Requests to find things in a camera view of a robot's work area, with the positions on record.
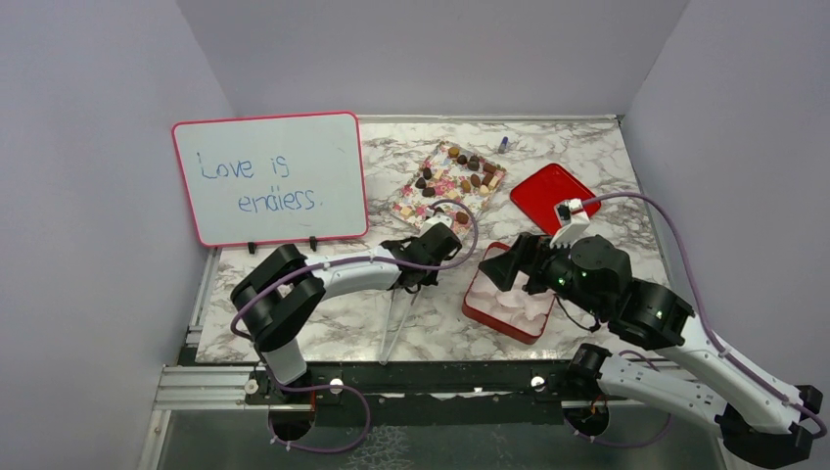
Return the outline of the metal serving tongs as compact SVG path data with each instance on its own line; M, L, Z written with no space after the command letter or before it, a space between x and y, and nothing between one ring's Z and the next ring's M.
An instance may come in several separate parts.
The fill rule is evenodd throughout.
M392 290L377 358L381 365L386 365L390 361L401 331L418 297L419 292L416 291Z

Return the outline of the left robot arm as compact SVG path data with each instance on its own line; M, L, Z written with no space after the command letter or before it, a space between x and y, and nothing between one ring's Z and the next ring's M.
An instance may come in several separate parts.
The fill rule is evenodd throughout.
M361 291L408 290L438 283L438 272L461 250L451 228L436 222L415 237L385 241L350 256L309 257L294 244L275 249L237 284L230 301L269 367L279 399L306 393L306 362L297 336L319 304Z

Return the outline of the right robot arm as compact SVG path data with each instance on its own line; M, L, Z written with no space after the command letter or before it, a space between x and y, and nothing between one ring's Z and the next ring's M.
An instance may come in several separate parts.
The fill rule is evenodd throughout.
M628 254L605 238L554 246L545 236L523 233L506 253L479 268L501 291L526 274L528 294L554 292L620 339L671 360L695 378L680 380L583 343L561 380L573 396L625 397L652 405L699 424L732 454L761 468L809 458L815 437L802 423L819 411L821 392L780 382L719 337L709 337L702 313L671 289L633 277Z

